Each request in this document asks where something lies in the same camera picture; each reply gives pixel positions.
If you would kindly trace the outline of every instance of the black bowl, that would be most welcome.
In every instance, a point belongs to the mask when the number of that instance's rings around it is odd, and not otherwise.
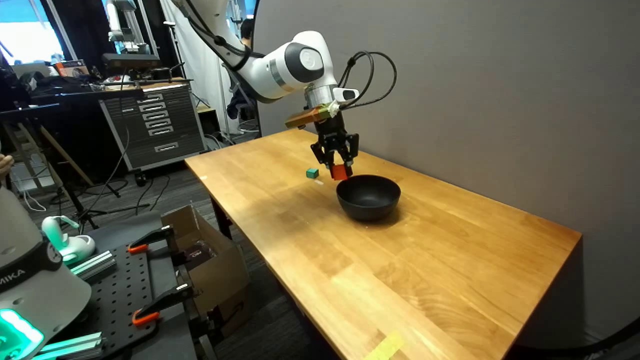
[[[400,186],[386,177],[357,175],[336,187],[340,206],[355,220],[375,221],[389,215],[400,199]]]

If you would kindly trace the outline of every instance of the drawer handle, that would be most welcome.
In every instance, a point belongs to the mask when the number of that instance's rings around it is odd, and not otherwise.
[[[160,119],[161,117],[167,117],[167,116],[169,116],[169,113],[166,110],[164,110],[164,111],[159,111],[157,113],[142,114],[142,119],[144,121],[147,121],[147,120]]]
[[[162,94],[147,95],[147,99],[138,100],[138,104],[145,104],[147,102],[154,102],[158,100],[163,100]]]
[[[167,151],[167,150],[176,149],[177,147],[178,147],[178,143],[177,142],[172,142],[172,143],[168,143],[166,145],[156,146],[156,147],[154,147],[154,149],[156,150],[156,152],[163,152],[163,151]]]
[[[150,122],[146,122],[145,125],[147,125],[147,129],[155,129],[156,127],[171,125],[171,120],[163,119],[163,120],[150,121]]]
[[[147,104],[138,106],[140,111],[156,111],[160,109],[166,109],[166,105],[164,102],[160,102],[157,104]]]
[[[149,130],[149,136],[171,133],[172,131],[173,131],[173,126],[161,127],[159,129]]]

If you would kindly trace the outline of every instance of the wooden table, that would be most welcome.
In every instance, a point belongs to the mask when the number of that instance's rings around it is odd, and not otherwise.
[[[305,177],[315,140],[295,129],[186,161],[343,358],[501,359],[581,234],[363,152],[354,175],[403,193],[386,221],[355,222],[329,171]]]

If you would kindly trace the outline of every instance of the pegboard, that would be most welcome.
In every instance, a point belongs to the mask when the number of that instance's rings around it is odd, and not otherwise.
[[[146,340],[156,332],[156,323],[135,327],[135,310],[153,300],[147,254],[131,255],[127,245],[110,250],[116,261],[111,272],[89,279],[91,299],[84,311],[59,335],[56,341],[102,332],[106,338],[101,359],[116,355]]]

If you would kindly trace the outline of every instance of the teal light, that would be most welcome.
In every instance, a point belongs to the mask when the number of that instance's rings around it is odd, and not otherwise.
[[[44,335],[14,310],[0,310],[0,359],[22,359],[43,340]]]

